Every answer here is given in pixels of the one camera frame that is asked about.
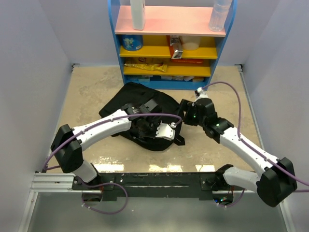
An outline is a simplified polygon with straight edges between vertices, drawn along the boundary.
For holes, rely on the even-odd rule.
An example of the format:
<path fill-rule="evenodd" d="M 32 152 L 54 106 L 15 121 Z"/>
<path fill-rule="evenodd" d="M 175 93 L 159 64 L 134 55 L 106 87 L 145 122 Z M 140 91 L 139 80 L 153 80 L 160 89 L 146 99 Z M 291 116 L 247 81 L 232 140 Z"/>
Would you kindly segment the black backpack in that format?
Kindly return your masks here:
<path fill-rule="evenodd" d="M 180 111 L 180 104 L 174 98 L 158 90 L 133 82 L 125 84 L 98 114 L 101 118 L 104 118 L 119 109 L 124 110 L 129 115 L 164 113 L 184 117 L 184 113 Z M 178 119 L 174 117 L 161 116 L 162 123 L 170 124 L 177 121 Z M 132 124 L 129 130 L 119 132 L 114 136 L 121 135 L 150 151 L 164 151 L 172 144 L 185 145 L 185 139 L 180 135 L 181 127 L 181 123 L 176 126 L 175 139 L 172 141 L 162 138 L 141 139 L 132 128 Z"/>

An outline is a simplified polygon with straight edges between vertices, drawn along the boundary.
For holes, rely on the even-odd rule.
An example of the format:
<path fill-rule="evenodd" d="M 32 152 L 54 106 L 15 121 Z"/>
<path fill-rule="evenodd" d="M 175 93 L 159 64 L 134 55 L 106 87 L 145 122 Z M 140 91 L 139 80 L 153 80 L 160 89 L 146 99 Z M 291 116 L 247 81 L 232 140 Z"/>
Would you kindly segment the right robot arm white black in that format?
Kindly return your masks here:
<path fill-rule="evenodd" d="M 231 122 L 217 115 L 211 99 L 183 99 L 180 110 L 184 112 L 184 124 L 200 126 L 209 138 L 233 151 L 253 169 L 249 172 L 226 164 L 215 172 L 212 189 L 241 187 L 256 192 L 271 207 L 297 190 L 296 180 L 292 178 L 293 163 L 287 158 L 278 159 L 239 134 Z"/>

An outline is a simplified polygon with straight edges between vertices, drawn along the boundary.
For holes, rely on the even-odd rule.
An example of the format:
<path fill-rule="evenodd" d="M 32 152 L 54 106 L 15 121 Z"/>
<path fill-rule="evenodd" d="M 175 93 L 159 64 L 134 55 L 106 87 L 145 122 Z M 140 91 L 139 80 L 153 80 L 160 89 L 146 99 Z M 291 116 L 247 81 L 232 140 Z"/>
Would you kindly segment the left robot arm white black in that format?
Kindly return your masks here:
<path fill-rule="evenodd" d="M 157 138 L 162 125 L 158 113 L 151 113 L 145 106 L 128 104 L 86 125 L 74 128 L 67 124 L 61 126 L 52 142 L 51 156 L 56 158 L 62 172 L 73 173 L 88 189 L 96 189 L 100 177 L 94 165 L 84 160 L 85 150 L 107 137 L 133 128 L 142 138 Z"/>

